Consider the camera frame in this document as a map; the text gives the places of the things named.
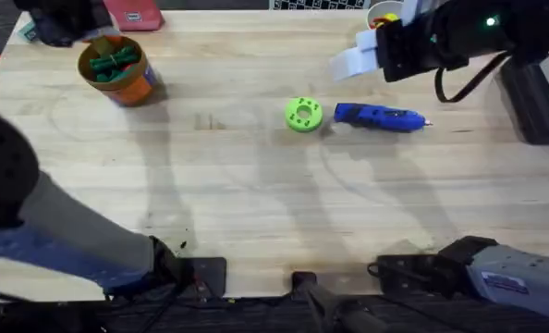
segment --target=green gear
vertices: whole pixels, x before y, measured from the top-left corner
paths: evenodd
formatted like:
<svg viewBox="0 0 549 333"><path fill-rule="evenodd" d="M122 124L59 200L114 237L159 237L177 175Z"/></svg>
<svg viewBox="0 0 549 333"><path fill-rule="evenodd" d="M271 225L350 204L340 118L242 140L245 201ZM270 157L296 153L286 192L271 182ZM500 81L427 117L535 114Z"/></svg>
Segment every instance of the green gear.
<svg viewBox="0 0 549 333"><path fill-rule="evenodd" d="M309 97L294 98L285 108L285 120L292 130L298 132L316 130L323 122L322 106Z"/></svg>

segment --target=red object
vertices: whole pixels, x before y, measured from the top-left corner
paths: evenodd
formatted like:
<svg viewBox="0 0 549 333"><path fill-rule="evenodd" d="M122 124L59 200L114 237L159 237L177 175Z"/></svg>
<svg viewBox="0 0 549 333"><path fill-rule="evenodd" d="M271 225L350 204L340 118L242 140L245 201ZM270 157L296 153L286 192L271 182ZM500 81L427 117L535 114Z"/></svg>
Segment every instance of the red object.
<svg viewBox="0 0 549 333"><path fill-rule="evenodd" d="M373 24L369 24L369 27L371 29L377 29L377 27L380 26L381 23L383 24L386 24L386 23L390 23L391 20L387 19L387 18L374 18L373 19Z"/></svg>
<svg viewBox="0 0 549 333"><path fill-rule="evenodd" d="M104 0L121 31L156 31L164 19L153 0Z"/></svg>

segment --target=wooden table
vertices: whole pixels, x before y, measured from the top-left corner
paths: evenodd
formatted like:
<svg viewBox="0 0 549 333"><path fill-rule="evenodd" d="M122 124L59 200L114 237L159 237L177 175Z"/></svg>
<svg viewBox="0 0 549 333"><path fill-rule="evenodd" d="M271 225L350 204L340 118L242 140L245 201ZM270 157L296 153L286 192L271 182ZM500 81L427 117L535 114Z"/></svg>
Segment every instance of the wooden table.
<svg viewBox="0 0 549 333"><path fill-rule="evenodd" d="M333 82L362 11L165 12L132 33L165 90L123 109L76 71L84 48L26 44L0 61L0 113L69 193L185 255L224 256L230 296L278 295L294 270L339 292L371 292L382 253L433 253L465 235L549 255L549 147L520 141L497 80L442 105L433 74ZM18 27L27 22L23 15ZM448 73L454 93L486 63ZM290 98L417 110L411 134L286 127ZM102 299L90 282L0 261L0 290L35 300Z"/></svg>

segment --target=cup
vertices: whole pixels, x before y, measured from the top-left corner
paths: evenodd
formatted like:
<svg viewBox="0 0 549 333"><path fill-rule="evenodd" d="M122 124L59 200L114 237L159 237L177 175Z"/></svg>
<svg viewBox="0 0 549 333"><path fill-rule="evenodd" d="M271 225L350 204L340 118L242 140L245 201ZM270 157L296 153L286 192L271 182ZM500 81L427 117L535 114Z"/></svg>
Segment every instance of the cup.
<svg viewBox="0 0 549 333"><path fill-rule="evenodd" d="M402 15L402 3L399 1L382 1L373 5L367 12L367 29L373 30L373 20L382 18L385 14L396 14L398 17Z"/></svg>
<svg viewBox="0 0 549 333"><path fill-rule="evenodd" d="M139 62L133 64L130 72L121 79L110 82L98 82L96 81L95 73L90 67L90 59L96 59L99 55L94 49L93 44L91 44L79 56L79 74L92 87L120 105L136 106L142 104L152 94L153 87L157 83L145 52L143 52L137 42L129 37L113 36L107 39L114 45L116 50L125 46L135 47L135 52L140 56Z"/></svg>

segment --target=glue gun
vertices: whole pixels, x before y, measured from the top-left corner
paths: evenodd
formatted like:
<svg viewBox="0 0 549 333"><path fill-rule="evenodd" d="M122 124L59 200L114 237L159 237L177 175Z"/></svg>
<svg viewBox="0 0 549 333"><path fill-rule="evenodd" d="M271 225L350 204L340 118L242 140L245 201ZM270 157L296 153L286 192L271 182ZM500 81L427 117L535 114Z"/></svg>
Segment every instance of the glue gun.
<svg viewBox="0 0 549 333"><path fill-rule="evenodd" d="M380 105L341 103L334 112L336 122L356 127L411 132L432 123L414 111L399 110Z"/></svg>

